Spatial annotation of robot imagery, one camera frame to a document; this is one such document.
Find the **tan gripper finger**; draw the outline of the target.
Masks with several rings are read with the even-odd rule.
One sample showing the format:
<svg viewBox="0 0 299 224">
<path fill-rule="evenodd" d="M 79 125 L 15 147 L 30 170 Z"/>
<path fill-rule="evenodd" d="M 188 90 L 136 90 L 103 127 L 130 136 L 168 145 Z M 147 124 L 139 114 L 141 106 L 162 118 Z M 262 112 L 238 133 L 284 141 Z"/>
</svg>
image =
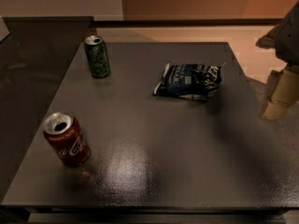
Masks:
<svg viewBox="0 0 299 224">
<path fill-rule="evenodd" d="M 283 118 L 299 100 L 299 66 L 287 64 L 281 71 L 272 70 L 265 86 L 261 117 Z"/>
<path fill-rule="evenodd" d="M 255 46 L 261 49 L 274 49 L 276 47 L 278 28 L 273 27 L 266 35 L 260 37 Z"/>
</svg>

